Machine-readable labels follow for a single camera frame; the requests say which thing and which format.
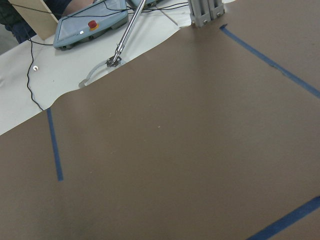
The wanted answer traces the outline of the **metal reacher grabber stick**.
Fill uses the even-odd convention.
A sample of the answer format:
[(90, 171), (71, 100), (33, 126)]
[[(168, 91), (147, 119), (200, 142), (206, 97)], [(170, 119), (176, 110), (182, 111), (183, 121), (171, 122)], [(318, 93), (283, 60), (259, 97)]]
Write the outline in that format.
[(131, 18), (131, 20), (129, 21), (121, 39), (120, 42), (117, 44), (117, 47), (115, 49), (114, 55), (111, 56), (110, 58), (108, 58), (107, 60), (104, 60), (102, 62), (100, 62), (99, 64), (97, 64), (86, 76), (86, 78), (84, 80), (82, 80), (79, 84), (78, 87), (80, 89), (84, 88), (86, 86), (86, 84), (90, 81), (90, 79), (92, 78), (92, 76), (94, 75), (94, 73), (102, 68), (102, 67), (107, 67), (107, 68), (116, 68), (119, 65), (121, 65), (122, 62), (122, 58), (121, 58), (121, 54), (133, 32), (133, 29), (136, 25), (136, 23), (138, 22), (138, 19), (142, 13), (142, 10), (145, 6), (146, 0), (141, 0), (138, 7), (136, 8), (136, 10), (133, 13), (133, 16)]

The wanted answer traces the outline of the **teach pendant far one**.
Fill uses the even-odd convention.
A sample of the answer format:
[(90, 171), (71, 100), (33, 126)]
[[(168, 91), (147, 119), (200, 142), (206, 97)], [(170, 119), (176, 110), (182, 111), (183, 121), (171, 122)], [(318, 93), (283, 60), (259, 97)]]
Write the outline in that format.
[[(130, 4), (131, 7), (138, 7), (141, 3), (141, 0), (127, 0), (128, 4)], [(161, 2), (161, 0), (145, 0), (144, 2), (144, 8), (149, 9), (152, 7), (155, 7), (157, 3)]]

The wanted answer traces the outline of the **seated person black shirt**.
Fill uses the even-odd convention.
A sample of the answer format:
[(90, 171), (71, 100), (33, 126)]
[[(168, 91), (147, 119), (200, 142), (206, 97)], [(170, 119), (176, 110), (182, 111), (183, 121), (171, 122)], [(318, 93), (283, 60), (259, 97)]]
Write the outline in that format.
[(60, 18), (92, 5), (92, 0), (2, 0), (0, 2), (0, 23), (12, 32), (18, 43), (23, 43), (53, 27)]

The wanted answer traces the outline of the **teach pendant near post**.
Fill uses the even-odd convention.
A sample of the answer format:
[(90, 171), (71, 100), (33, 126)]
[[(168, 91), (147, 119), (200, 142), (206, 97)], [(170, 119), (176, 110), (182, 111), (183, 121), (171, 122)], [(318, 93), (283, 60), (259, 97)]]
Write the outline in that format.
[(108, 30), (123, 26), (128, 18), (125, 0), (95, 0), (58, 21), (53, 47), (71, 49), (78, 43), (91, 41)]

